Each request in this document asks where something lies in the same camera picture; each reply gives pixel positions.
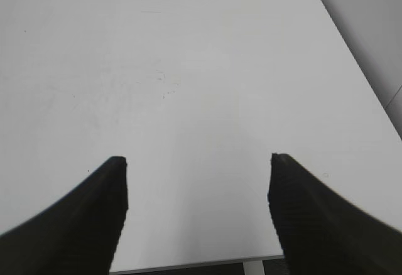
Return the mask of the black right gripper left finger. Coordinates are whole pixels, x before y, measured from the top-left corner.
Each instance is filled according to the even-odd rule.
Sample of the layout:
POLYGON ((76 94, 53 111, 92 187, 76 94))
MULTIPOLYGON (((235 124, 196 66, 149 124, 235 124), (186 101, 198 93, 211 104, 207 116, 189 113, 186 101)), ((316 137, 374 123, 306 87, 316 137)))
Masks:
POLYGON ((112 156, 52 206, 1 235, 1 274, 108 274, 128 210, 112 156))

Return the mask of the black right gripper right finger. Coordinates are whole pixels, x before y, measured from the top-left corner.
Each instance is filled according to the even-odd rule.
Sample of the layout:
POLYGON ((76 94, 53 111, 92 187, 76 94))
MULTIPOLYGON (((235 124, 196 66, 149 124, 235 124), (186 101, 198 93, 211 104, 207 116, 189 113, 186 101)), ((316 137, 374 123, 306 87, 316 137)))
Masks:
POLYGON ((401 231, 341 197, 289 154, 271 156, 268 205, 290 274, 401 274, 401 231))

